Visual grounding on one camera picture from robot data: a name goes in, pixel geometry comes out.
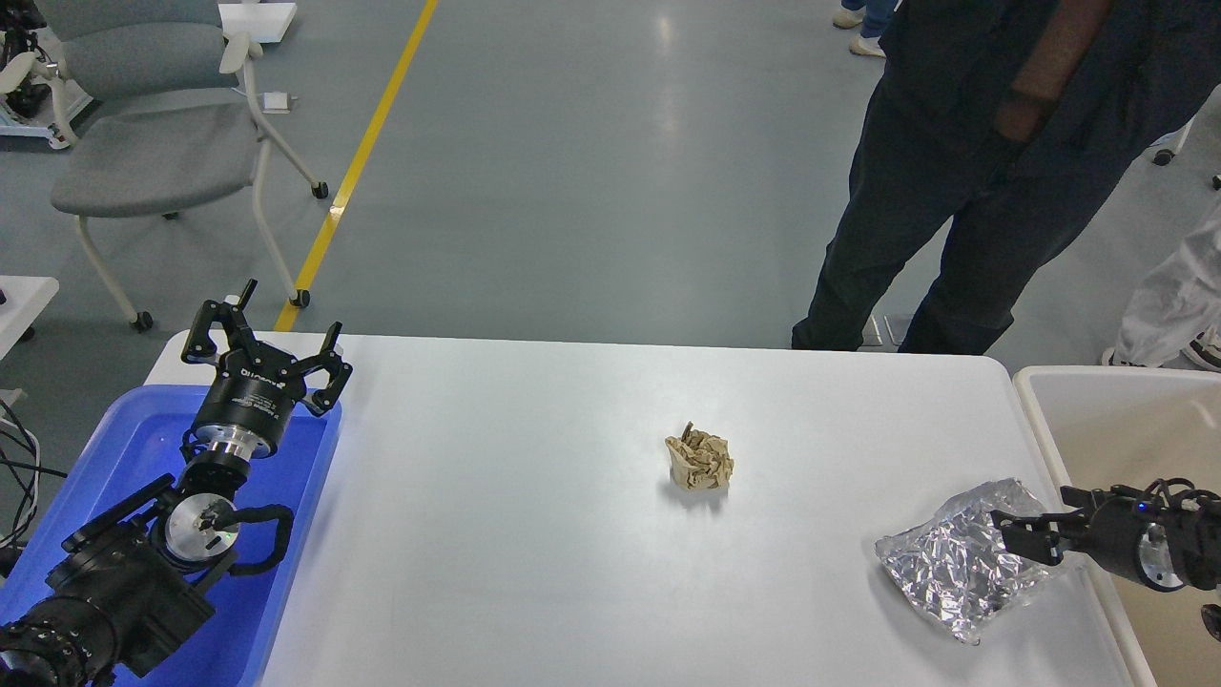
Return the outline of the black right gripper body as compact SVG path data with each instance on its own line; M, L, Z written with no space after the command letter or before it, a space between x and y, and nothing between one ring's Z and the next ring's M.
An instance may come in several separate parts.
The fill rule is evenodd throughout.
M1107 574L1144 586L1149 591L1182 591L1186 581L1175 570L1164 528L1136 511L1132 495L1092 491L1085 506L1085 530L1076 543Z

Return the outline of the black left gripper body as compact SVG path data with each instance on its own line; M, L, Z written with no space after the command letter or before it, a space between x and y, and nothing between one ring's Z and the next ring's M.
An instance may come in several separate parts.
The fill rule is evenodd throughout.
M275 455L305 392L302 375L282 373L294 361L292 353L275 347L234 348L219 355L217 377L192 422L192 433L199 441L249 434L250 448L243 458Z

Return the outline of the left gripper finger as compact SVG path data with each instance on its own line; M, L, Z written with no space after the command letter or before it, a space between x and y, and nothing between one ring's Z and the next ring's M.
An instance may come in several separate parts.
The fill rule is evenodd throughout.
M211 339L212 325L223 329L230 353L244 351L253 355L259 343L245 318L245 308L256 292L256 286L258 279L248 279L236 301L204 301L188 329L179 360L184 364L219 366L219 348Z
M322 417L339 404L341 392L350 379L353 366L341 356L339 334L341 323L331 325L315 355L289 361L289 399L302 404L314 417ZM326 384L309 390L306 378L317 371L327 375Z

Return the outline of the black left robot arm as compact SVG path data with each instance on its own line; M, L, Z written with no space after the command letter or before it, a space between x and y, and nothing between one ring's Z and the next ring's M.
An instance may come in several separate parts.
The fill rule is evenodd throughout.
M245 318L256 279L197 311L179 358L217 375L184 431L184 470L164 473L67 534L50 595L2 626L5 686L111 686L118 666L144 676L217 611L225 575L269 574L289 552L295 514L241 508L258 458L274 456L294 408L322 417L352 375L341 323L298 358L259 340Z

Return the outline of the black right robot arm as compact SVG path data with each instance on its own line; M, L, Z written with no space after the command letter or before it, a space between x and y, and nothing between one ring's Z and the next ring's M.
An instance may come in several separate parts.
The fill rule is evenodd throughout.
M1171 478L1142 489L1063 486L1060 494L1070 513L990 513L1007 552L1046 566L1063 563L1066 552L1081 552L1107 574L1149 591L1219 591L1216 492Z

